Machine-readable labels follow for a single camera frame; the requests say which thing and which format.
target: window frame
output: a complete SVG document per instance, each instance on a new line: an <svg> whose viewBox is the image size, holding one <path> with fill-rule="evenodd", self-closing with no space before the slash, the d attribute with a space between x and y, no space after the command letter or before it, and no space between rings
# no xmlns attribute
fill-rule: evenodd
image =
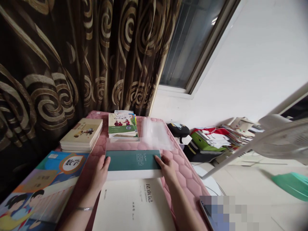
<svg viewBox="0 0 308 231"><path fill-rule="evenodd" d="M186 99L194 98L246 2L247 0L226 1L221 10L222 14L215 22L214 29L204 45L186 88L159 85L158 94Z"/></svg>

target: bracelet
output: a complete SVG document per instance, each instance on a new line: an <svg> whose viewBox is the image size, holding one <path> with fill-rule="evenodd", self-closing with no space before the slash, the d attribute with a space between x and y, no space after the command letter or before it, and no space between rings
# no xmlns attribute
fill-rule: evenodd
<svg viewBox="0 0 308 231"><path fill-rule="evenodd" d="M94 207L89 207L89 208L82 208L82 207L77 207L76 209L78 210L83 210L83 211L90 211L93 210Z"/></svg>

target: plastic bag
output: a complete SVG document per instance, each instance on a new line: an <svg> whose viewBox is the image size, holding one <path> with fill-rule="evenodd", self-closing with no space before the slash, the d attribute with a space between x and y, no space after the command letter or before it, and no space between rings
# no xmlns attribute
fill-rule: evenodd
<svg viewBox="0 0 308 231"><path fill-rule="evenodd" d="M145 117L142 121L141 137L153 149L174 150L166 125L162 121L153 121L150 117Z"/></svg>

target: textbook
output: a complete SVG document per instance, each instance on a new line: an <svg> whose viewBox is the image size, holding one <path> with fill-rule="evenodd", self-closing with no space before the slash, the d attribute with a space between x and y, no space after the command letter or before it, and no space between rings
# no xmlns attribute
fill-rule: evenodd
<svg viewBox="0 0 308 231"><path fill-rule="evenodd" d="M108 119L109 137L138 137L134 114L110 113Z"/></svg>
<svg viewBox="0 0 308 231"><path fill-rule="evenodd" d="M0 230L55 230L88 155L51 151L0 205Z"/></svg>
<svg viewBox="0 0 308 231"><path fill-rule="evenodd" d="M175 231L160 179L104 184L92 231L115 230Z"/></svg>
<svg viewBox="0 0 308 231"><path fill-rule="evenodd" d="M81 119L61 140L63 151L91 152L102 131L102 119Z"/></svg>
<svg viewBox="0 0 308 231"><path fill-rule="evenodd" d="M107 180L163 177L154 155L160 158L159 150L106 151L106 157L111 158Z"/></svg>

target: curtain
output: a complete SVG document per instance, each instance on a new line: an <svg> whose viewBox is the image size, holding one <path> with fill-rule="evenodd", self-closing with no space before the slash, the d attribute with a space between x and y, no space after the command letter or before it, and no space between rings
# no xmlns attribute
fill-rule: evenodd
<svg viewBox="0 0 308 231"><path fill-rule="evenodd" d="M0 197L92 110L150 114L180 0L0 1Z"/></svg>

